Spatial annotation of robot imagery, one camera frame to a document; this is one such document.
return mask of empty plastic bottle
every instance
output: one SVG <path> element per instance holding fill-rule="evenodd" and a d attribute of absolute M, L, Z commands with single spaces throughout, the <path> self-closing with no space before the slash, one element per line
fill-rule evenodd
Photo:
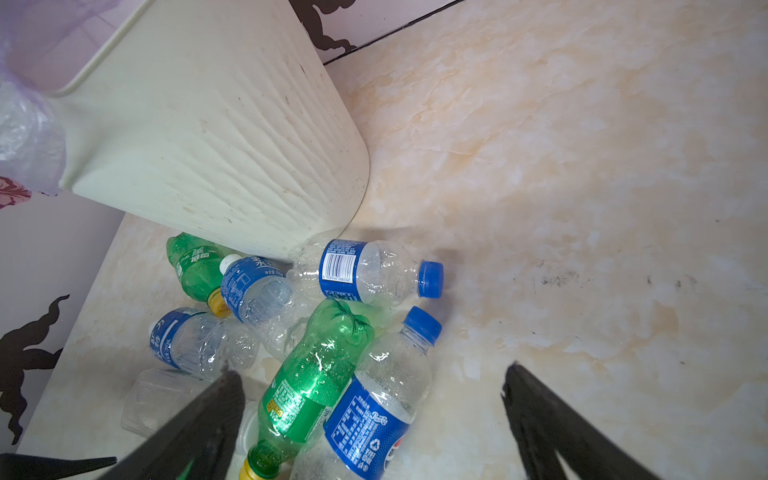
<path fill-rule="evenodd" d="M 412 293 L 442 295 L 442 263 L 414 261 L 405 247 L 383 240 L 327 240 L 320 233 L 289 255 L 288 280 L 311 299 L 327 296 L 393 308 Z"/>
<path fill-rule="evenodd" d="M 265 258 L 231 254 L 219 267 L 227 305 L 253 329 L 267 352 L 282 362 L 304 335 L 317 302 L 294 292 L 283 273 Z"/>
<path fill-rule="evenodd" d="M 413 307 L 400 333 L 374 340 L 339 405 L 296 457 L 291 480 L 381 478 L 429 392 L 427 350 L 441 330 Z"/>
<path fill-rule="evenodd" d="M 184 292 L 193 300 L 207 303 L 214 315 L 229 315 L 230 309 L 221 297 L 219 263 L 233 250 L 188 233 L 169 238 L 165 250 Z"/>
<path fill-rule="evenodd" d="M 260 401 L 259 442 L 248 452 L 241 479 L 277 477 L 280 464 L 295 457 L 328 418 L 373 337 L 368 320 L 352 314 L 345 302 L 318 305 L 304 338 Z"/>
<path fill-rule="evenodd" d="M 149 343 L 158 359 L 208 380 L 217 379 L 225 366 L 248 369 L 259 350 L 242 323 L 192 308 L 175 309 L 152 322 Z"/>
<path fill-rule="evenodd" d="M 181 370 L 144 370 L 136 378 L 136 383 L 125 399 L 120 425 L 148 439 L 209 385 L 209 380 L 199 379 Z M 238 455 L 246 455 L 250 446 L 259 439 L 258 407 L 258 402 L 245 403 L 235 441 L 235 453 Z"/>

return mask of green plastic bottle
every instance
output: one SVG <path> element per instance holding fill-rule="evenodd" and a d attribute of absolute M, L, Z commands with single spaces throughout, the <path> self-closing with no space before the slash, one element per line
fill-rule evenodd
<path fill-rule="evenodd" d="M 259 403 L 259 442 L 248 452 L 240 480 L 270 480 L 295 457 L 333 411 L 375 333 L 342 300 L 326 299 L 306 324 Z"/>
<path fill-rule="evenodd" d="M 221 296 L 223 275 L 219 263 L 234 250 L 188 233 L 169 238 L 165 250 L 184 292 L 193 300 L 207 303 L 214 315 L 228 316 L 230 309 Z"/>

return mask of purple plastic bag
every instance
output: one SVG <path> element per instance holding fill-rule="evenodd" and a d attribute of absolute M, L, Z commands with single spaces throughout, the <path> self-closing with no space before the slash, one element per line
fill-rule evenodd
<path fill-rule="evenodd" d="M 0 2 L 0 177 L 48 195 L 61 190 L 64 128 L 45 96 L 14 71 L 33 65 L 88 19 L 121 0 L 2 0 Z M 33 22 L 24 22 L 34 15 Z M 15 51 L 23 45 L 23 52 Z"/>

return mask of clear plastic bottle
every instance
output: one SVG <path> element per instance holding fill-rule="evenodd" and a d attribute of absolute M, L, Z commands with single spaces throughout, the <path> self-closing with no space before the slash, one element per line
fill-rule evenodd
<path fill-rule="evenodd" d="M 235 317 L 253 329 L 269 354 L 285 360 L 318 302 L 294 292 L 269 260 L 231 254 L 219 265 L 221 293 Z"/>
<path fill-rule="evenodd" d="M 381 478 L 429 393 L 427 351 L 441 330 L 413 307 L 399 333 L 368 345 L 333 414 L 296 457 L 291 480 Z"/>
<path fill-rule="evenodd" d="M 175 309 L 152 322 L 149 339 L 158 359 L 207 380 L 218 378 L 225 366 L 248 369 L 259 350 L 242 323 L 192 308 Z"/>
<path fill-rule="evenodd" d="M 328 242 L 321 233 L 294 248 L 289 258 L 293 268 L 288 280 L 313 300 L 328 296 L 393 308 L 412 293 L 425 298 L 442 295 L 442 263 L 417 262 L 396 243 Z"/>
<path fill-rule="evenodd" d="M 181 370 L 144 370 L 125 399 L 120 425 L 148 439 L 209 385 L 210 381 Z M 258 402 L 245 403 L 235 441 L 238 455 L 246 455 L 248 448 L 259 440 L 258 408 Z"/>

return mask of white bottle cap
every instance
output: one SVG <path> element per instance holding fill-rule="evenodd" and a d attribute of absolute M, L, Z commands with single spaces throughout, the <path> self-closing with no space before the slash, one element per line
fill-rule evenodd
<path fill-rule="evenodd" d="M 219 271 L 222 275 L 224 275 L 227 272 L 227 269 L 232 265 L 233 263 L 237 262 L 239 259 L 241 259 L 242 256 L 238 255 L 237 253 L 231 253 L 230 255 L 227 255 L 223 259 L 221 259 L 221 263 L 219 263 Z"/>

